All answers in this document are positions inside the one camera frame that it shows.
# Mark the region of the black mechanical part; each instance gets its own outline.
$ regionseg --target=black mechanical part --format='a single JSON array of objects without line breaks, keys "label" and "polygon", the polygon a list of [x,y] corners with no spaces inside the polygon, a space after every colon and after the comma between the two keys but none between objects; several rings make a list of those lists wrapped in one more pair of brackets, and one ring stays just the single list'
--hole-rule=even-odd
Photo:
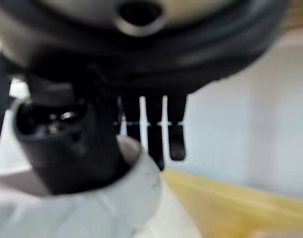
[{"label": "black mechanical part", "polygon": [[139,97],[122,97],[122,105],[127,121],[127,135],[141,141],[141,109]]},{"label": "black mechanical part", "polygon": [[162,119],[162,96],[147,96],[146,114],[149,126],[148,133],[148,152],[155,160],[161,171],[164,170],[164,156],[162,146],[162,128],[159,123]]},{"label": "black mechanical part", "polygon": [[13,126],[28,160],[54,195],[98,189],[129,170],[105,109],[26,102],[15,112]]},{"label": "black mechanical part", "polygon": [[48,78],[49,65],[96,63],[115,95],[193,93],[258,59],[278,36],[288,0],[239,0],[213,16],[145,38],[67,21],[32,1],[0,0],[2,50]]},{"label": "black mechanical part", "polygon": [[[32,95],[32,103],[19,107],[14,127],[33,167],[54,194],[120,178],[128,168],[115,138],[117,116],[110,110],[116,107],[108,99],[145,96],[149,151],[163,169],[162,96],[185,97],[252,64],[279,35],[287,5],[288,0],[238,0],[192,24],[135,38],[70,20],[49,5],[0,0],[2,52],[25,68],[15,73]],[[170,154],[179,160],[185,154],[183,113],[175,107],[169,107],[168,131],[177,152]]]},{"label": "black mechanical part", "polygon": [[183,119],[187,105],[187,97],[168,96],[168,137],[170,158],[183,161],[186,158]]}]

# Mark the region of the wooden surface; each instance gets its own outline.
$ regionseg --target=wooden surface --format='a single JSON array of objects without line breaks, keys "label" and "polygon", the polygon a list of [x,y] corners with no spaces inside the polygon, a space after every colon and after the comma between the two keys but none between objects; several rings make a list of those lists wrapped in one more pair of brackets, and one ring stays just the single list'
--hole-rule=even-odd
[{"label": "wooden surface", "polygon": [[303,202],[205,177],[167,170],[204,238],[246,238],[255,231],[303,230]]},{"label": "wooden surface", "polygon": [[291,0],[284,29],[291,30],[299,27],[303,27],[303,0]]}]

